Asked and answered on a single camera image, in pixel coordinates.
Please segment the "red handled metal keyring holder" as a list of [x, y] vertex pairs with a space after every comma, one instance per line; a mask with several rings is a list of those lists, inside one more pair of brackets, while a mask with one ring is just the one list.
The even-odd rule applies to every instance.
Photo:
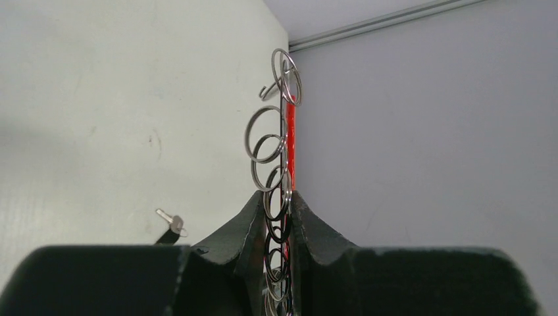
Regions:
[[[278, 92], [277, 105], [263, 105], [250, 117], [243, 135], [244, 147], [250, 159], [250, 172], [254, 185], [263, 195], [265, 220], [265, 243], [263, 265], [265, 272], [264, 313], [265, 315], [295, 315], [293, 296], [292, 231], [293, 175], [290, 170], [288, 142], [290, 140], [287, 115], [289, 105], [298, 102], [291, 94], [291, 76], [301, 87], [298, 69], [289, 53], [276, 48], [271, 54], [271, 69], [274, 82], [263, 87], [259, 93], [266, 99], [272, 90]], [[279, 118], [277, 133], [268, 133], [251, 144], [251, 133], [256, 121], [268, 112]]]

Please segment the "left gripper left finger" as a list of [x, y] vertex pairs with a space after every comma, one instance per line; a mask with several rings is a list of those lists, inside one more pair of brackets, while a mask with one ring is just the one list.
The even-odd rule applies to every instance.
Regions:
[[260, 315], [265, 212], [256, 191], [191, 251], [192, 315]]

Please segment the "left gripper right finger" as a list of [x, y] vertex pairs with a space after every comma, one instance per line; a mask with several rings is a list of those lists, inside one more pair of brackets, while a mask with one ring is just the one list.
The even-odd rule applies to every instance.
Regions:
[[355, 293], [355, 244], [316, 215], [300, 192], [291, 200], [292, 294], [296, 315], [342, 315]]

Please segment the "silver key with black tag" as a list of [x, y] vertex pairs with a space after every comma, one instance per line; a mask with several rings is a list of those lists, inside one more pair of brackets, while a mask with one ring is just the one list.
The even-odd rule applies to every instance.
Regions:
[[156, 214], [168, 224], [167, 231], [155, 242], [155, 245], [174, 245], [180, 238], [187, 238], [188, 232], [184, 228], [184, 221], [179, 215], [169, 215], [162, 209], [156, 209]]

